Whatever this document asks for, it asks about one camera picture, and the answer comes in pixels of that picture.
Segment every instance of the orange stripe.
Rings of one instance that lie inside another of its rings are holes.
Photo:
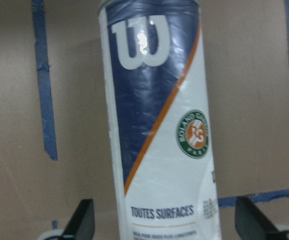
[[[176,98],[176,95],[177,93],[179,92],[179,89],[181,87],[181,85],[183,84],[184,80],[186,79],[186,76],[188,74],[188,71],[190,69],[190,66],[194,60],[194,56],[196,54],[196,50],[197,50],[197,47],[198,47],[198,43],[199,43],[199,37],[200,37],[200,24],[198,26],[198,31],[197,31],[197,35],[196,35],[196,38],[195,38],[195,41],[194,41],[194,45],[193,45],[193,48],[191,50],[191,53],[190,53],[190,56],[189,56],[189,59],[188,59],[188,62],[186,64],[186,66],[184,67],[183,69],[183,72],[182,72],[182,75],[181,77],[178,79],[178,81],[176,82],[172,92],[170,93],[169,97],[167,98],[157,120],[155,121],[150,133],[149,133],[149,136],[146,138],[140,152],[139,152],[139,155],[138,157],[136,158],[135,160],[135,163],[134,165],[132,166],[132,169],[129,173],[129,176],[125,182],[125,185],[124,185],[124,195],[127,195],[128,193],[128,190],[129,190],[129,187],[130,187],[130,184],[151,144],[151,142],[153,141],[161,123],[163,122],[171,104],[173,103],[174,99]]]
[[[141,225],[141,224],[133,223],[133,225],[135,225],[135,226],[144,227],[144,228],[153,228],[153,229],[179,228],[179,227],[185,227],[185,226],[190,226],[190,225],[194,225],[194,224],[196,224],[195,221],[189,222],[186,224],[182,224],[182,225],[171,225],[171,226],[148,226],[148,225]]]

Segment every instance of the can label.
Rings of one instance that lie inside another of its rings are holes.
[[[221,239],[197,3],[114,0],[99,21],[121,239]]]

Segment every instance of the roland garros logo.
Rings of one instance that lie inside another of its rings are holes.
[[[208,123],[204,114],[192,110],[178,124],[177,142],[181,150],[194,159],[202,158],[208,150]]]

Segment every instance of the brown cardboard background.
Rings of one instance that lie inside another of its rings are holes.
[[[36,239],[52,220],[63,228],[83,198],[94,198],[94,239],[118,239],[98,4],[45,3],[53,162],[43,150],[30,1],[0,0],[0,239]],[[205,0],[202,8],[219,197],[289,189],[283,1]],[[289,199],[261,209],[289,224]],[[233,211],[220,210],[224,240],[238,239]]]

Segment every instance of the metal can lid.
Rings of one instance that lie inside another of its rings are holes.
[[[113,2],[113,1],[115,1],[115,0],[101,0],[99,8],[98,8],[98,15],[99,15],[99,13],[103,7],[105,7],[107,4],[109,4],[110,2]],[[202,0],[195,0],[195,1],[200,6]]]

